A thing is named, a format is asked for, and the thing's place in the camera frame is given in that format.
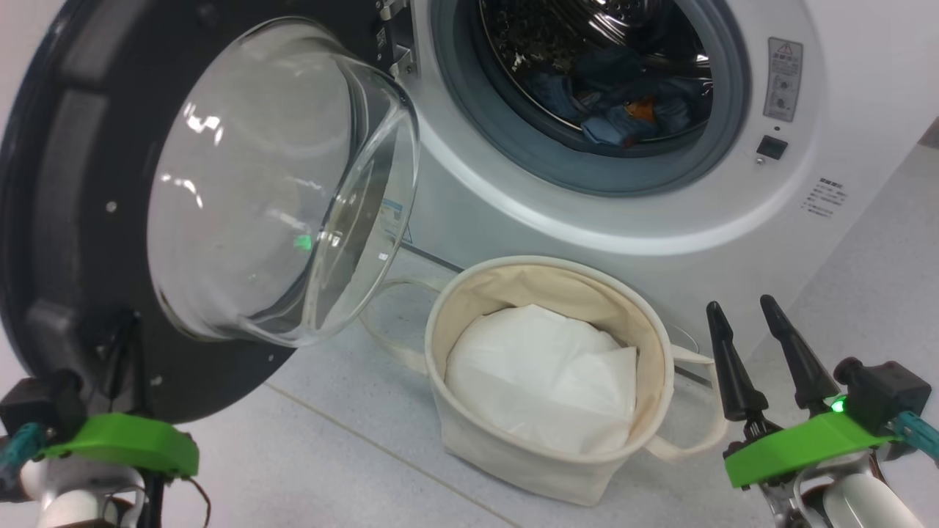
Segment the blue cable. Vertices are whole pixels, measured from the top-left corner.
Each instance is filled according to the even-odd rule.
[[[46,434],[39,424],[20,427],[9,443],[0,449],[0,489],[13,489],[20,480],[23,465],[46,446]]]
[[[939,431],[916,414],[904,411],[897,416],[893,432],[900,439],[939,462]]]

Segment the gray floor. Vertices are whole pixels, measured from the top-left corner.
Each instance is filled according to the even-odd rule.
[[[931,351],[939,342],[937,178],[939,151],[919,148],[790,311],[829,367],[846,355],[871,364],[897,359],[939,383]],[[452,275],[407,253],[393,273]],[[431,302],[416,287],[389,291],[375,304],[379,325],[418,347]],[[770,418],[803,419],[775,341],[748,366],[770,398]],[[0,350],[0,392],[21,375]],[[680,443],[702,434],[706,396],[679,378],[664,436]],[[927,418],[939,423],[934,405]],[[673,465],[639,453],[594,508],[481,474],[443,452],[427,381],[385,356],[358,325],[298,350],[266,385],[182,429],[202,448],[199,480],[212,498],[213,526],[770,525],[758,492],[727,484],[719,450]],[[921,519],[939,517],[939,471],[925,457],[885,469]],[[186,484],[168,490],[164,511],[168,527],[202,525],[204,505]],[[31,526],[35,516],[32,505],[0,505],[5,527]]]

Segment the warning label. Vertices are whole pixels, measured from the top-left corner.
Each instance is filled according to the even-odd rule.
[[[791,123],[802,81],[802,44],[769,39],[769,80],[763,115]]]
[[[819,178],[815,187],[803,200],[800,209],[822,218],[831,218],[847,199],[848,194],[844,192],[844,185],[830,179]]]

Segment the front-loading washing machine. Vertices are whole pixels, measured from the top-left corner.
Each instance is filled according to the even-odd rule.
[[[664,4],[569,3],[598,9],[586,24],[565,11],[552,31],[584,39]],[[410,243],[461,268],[515,254],[594,266],[705,350],[717,300],[751,353],[766,335],[760,295],[795,300],[939,111],[934,2],[676,0],[701,45],[685,60],[713,81],[709,119],[597,149],[519,95],[512,67],[559,53],[553,34],[513,35],[518,4],[562,2],[412,1],[420,79],[405,83],[423,149]]]
[[[926,0],[2,6],[7,336],[169,422],[355,318],[402,240],[593,266],[703,349],[720,301],[746,355],[939,109]]]

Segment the door hinge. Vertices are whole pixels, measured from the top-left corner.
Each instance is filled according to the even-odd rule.
[[[408,0],[383,0],[381,3],[382,8],[378,12],[378,16],[385,22],[391,20],[395,15],[401,12],[402,9],[408,7]]]
[[[417,50],[414,49],[414,22],[409,0],[377,0],[378,17],[392,52],[388,73],[397,82],[418,77]]]

